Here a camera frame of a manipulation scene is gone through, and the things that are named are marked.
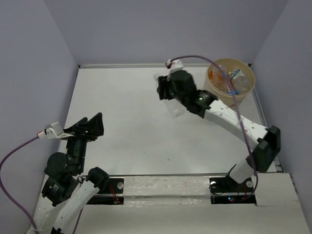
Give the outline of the clear bottle without cap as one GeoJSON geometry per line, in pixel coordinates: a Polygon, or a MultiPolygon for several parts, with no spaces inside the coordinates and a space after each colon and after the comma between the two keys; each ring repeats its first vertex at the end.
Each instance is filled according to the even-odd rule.
{"type": "MultiPolygon", "coordinates": [[[[156,82],[156,90],[157,90],[157,86],[158,86],[158,83],[157,83],[157,78],[159,76],[163,76],[161,74],[155,74],[154,75],[154,80],[156,82]]],[[[178,101],[174,98],[171,90],[170,90],[170,87],[171,87],[171,81],[168,80],[170,82],[170,86],[169,86],[169,92],[171,94],[171,99],[170,100],[162,100],[163,103],[165,104],[167,110],[169,111],[170,115],[172,116],[172,118],[177,118],[181,115],[183,115],[185,113],[185,107],[178,101]]]]}

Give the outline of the clear bottle blue cap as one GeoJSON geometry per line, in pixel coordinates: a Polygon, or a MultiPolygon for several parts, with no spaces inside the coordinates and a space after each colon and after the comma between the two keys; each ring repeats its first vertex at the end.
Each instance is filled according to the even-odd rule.
{"type": "Polygon", "coordinates": [[[231,82],[231,80],[228,80],[228,72],[227,72],[227,66],[226,65],[220,64],[218,66],[218,68],[214,67],[213,71],[214,72],[220,72],[222,74],[223,84],[216,87],[219,91],[222,91],[222,92],[224,92],[226,94],[230,94],[230,95],[238,95],[238,92],[234,88],[233,83],[231,82]]]}

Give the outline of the green label water bottle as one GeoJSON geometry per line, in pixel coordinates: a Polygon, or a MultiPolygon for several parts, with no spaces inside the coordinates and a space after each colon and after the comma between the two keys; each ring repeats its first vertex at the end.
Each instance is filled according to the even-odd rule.
{"type": "Polygon", "coordinates": [[[241,71],[241,69],[232,70],[230,78],[239,94],[244,94],[251,90],[251,83],[249,82],[245,74],[241,71]]]}

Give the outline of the orange bottle white cap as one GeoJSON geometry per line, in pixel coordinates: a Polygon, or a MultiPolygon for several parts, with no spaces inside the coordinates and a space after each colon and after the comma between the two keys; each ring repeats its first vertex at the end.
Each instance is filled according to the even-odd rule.
{"type": "Polygon", "coordinates": [[[223,84],[222,74],[220,72],[210,71],[208,77],[213,86],[217,87],[223,84]]]}

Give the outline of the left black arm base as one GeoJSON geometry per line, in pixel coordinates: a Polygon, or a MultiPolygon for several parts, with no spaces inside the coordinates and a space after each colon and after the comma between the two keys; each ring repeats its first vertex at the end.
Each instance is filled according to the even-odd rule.
{"type": "Polygon", "coordinates": [[[112,176],[105,189],[100,190],[87,205],[123,205],[124,177],[112,176]]]}

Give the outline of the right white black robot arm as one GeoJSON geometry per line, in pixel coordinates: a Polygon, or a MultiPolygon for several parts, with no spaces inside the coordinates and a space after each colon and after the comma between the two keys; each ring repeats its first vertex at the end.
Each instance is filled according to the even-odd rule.
{"type": "Polygon", "coordinates": [[[176,100],[190,113],[219,125],[248,144],[248,156],[234,165],[224,179],[229,191],[236,191],[255,172],[267,172],[281,150],[281,131],[278,127],[273,125],[267,128],[238,116],[216,95],[197,89],[193,76],[185,70],[166,76],[156,75],[155,80],[160,100],[176,100]]]}

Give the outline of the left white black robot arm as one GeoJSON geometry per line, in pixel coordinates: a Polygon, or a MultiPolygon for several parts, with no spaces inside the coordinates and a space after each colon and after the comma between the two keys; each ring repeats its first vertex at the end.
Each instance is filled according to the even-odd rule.
{"type": "Polygon", "coordinates": [[[83,180],[78,179],[84,171],[87,144],[103,135],[101,112],[91,119],[84,117],[67,129],[58,122],[48,124],[37,134],[40,139],[61,139],[67,143],[64,153],[53,153],[47,160],[44,169],[47,180],[41,190],[29,234],[65,233],[87,202],[96,193],[107,189],[109,175],[99,167],[92,168],[83,180]]]}

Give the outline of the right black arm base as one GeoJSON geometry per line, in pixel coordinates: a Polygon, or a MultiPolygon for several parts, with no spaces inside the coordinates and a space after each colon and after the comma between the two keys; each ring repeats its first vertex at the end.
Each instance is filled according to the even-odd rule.
{"type": "Polygon", "coordinates": [[[235,182],[227,173],[223,177],[209,178],[211,204],[253,204],[256,205],[255,188],[251,177],[241,183],[235,182]]]}

